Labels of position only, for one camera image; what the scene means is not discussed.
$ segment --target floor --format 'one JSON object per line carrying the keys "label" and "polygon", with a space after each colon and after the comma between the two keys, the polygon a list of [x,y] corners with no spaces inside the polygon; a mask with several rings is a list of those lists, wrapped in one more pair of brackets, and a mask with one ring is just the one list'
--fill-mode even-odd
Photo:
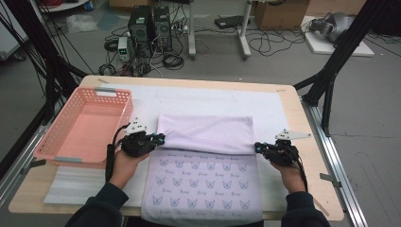
{"label": "floor", "polygon": [[[125,25],[127,20],[115,17],[111,20],[113,14],[108,9],[96,9],[93,12],[76,9],[65,13],[77,11],[93,15],[97,22],[104,20],[106,16],[109,22],[113,21],[102,29],[67,35],[96,72],[105,62],[104,38],[110,35],[112,30]],[[214,27],[212,22],[213,18],[196,21],[204,26]],[[181,70],[160,68],[160,72],[152,71],[148,77],[293,85],[319,72],[330,57],[313,54],[307,44],[302,43],[293,44],[290,49],[270,57],[252,51],[253,55],[243,61],[235,36],[197,33],[196,38],[199,54],[194,61],[183,54],[185,62]],[[375,56],[352,57],[344,65],[336,80],[330,133],[368,225],[398,226],[401,225],[401,194],[398,190],[401,185],[401,178],[398,176],[401,172],[401,165],[398,164],[401,157],[398,151],[401,147],[398,132],[401,125],[401,91],[398,87],[401,84],[401,44],[387,44],[370,37],[368,39],[388,50],[365,40],[375,52]],[[272,48],[283,48],[287,45],[273,44]],[[89,72],[72,48],[66,49],[71,56],[70,61]],[[300,90],[299,95],[306,92],[307,88]],[[0,158],[3,159],[44,104],[40,83],[30,61],[0,63],[0,96]],[[0,204],[0,216],[4,227],[28,224],[62,226],[70,217],[12,214],[8,211],[10,198]],[[348,218],[331,224],[351,226]],[[279,225],[279,221],[265,222],[265,226]]]}

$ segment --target human hand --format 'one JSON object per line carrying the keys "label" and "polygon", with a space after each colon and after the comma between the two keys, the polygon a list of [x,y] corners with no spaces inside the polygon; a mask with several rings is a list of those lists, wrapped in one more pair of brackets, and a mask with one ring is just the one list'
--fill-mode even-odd
{"label": "human hand", "polygon": [[133,158],[128,156],[124,150],[119,150],[115,154],[113,176],[110,178],[109,183],[114,184],[122,190],[130,178],[132,178],[138,164],[148,157],[149,154],[147,153],[140,157]]}
{"label": "human hand", "polygon": [[302,180],[301,172],[297,166],[279,166],[274,162],[270,163],[280,171],[284,187],[288,190],[289,194],[305,191],[304,181]]}

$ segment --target person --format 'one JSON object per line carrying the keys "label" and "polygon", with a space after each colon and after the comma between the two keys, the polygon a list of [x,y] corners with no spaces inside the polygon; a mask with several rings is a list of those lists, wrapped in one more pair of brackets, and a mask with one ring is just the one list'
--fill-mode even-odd
{"label": "person", "polygon": [[[148,158],[148,154],[132,158],[124,151],[119,150],[115,154],[113,175],[110,180],[104,184],[96,196],[86,201],[85,205],[68,220],[65,226],[120,227],[122,215],[119,209],[128,200],[123,188],[133,176],[138,164],[146,158]],[[305,192],[305,185],[299,170],[295,167],[270,163],[280,171],[284,187],[288,190],[286,197],[288,207],[282,218],[282,226],[330,226],[323,213],[315,209],[313,197]]]}

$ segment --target wooden table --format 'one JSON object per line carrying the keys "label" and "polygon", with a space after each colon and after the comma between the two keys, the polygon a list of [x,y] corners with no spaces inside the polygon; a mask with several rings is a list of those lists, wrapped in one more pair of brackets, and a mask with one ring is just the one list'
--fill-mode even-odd
{"label": "wooden table", "polygon": [[[103,83],[135,84],[148,86],[205,88],[220,90],[239,90],[277,93],[281,98],[289,127],[292,131],[312,133],[300,99],[292,86],[274,84],[255,84],[238,82],[219,82],[182,79],[140,79],[88,76],[81,86],[101,86]],[[328,174],[315,137],[296,140],[293,143],[304,161],[309,192],[313,195],[315,206],[329,220],[342,220],[344,214],[333,185],[322,180],[320,173]],[[81,205],[44,204],[44,198],[56,175],[57,167],[45,165],[32,168],[9,205],[13,213],[33,214],[74,214]],[[123,207],[124,216],[139,216],[140,207]],[[280,219],[285,211],[264,212],[263,219]]]}

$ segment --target pink plastic basket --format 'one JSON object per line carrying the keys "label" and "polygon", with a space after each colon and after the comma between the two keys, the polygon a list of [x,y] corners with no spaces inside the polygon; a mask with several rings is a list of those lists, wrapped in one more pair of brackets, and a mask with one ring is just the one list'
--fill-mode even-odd
{"label": "pink plastic basket", "polygon": [[[131,91],[78,87],[34,150],[59,166],[102,168],[107,145],[133,111]],[[117,139],[123,136],[120,132]]]}

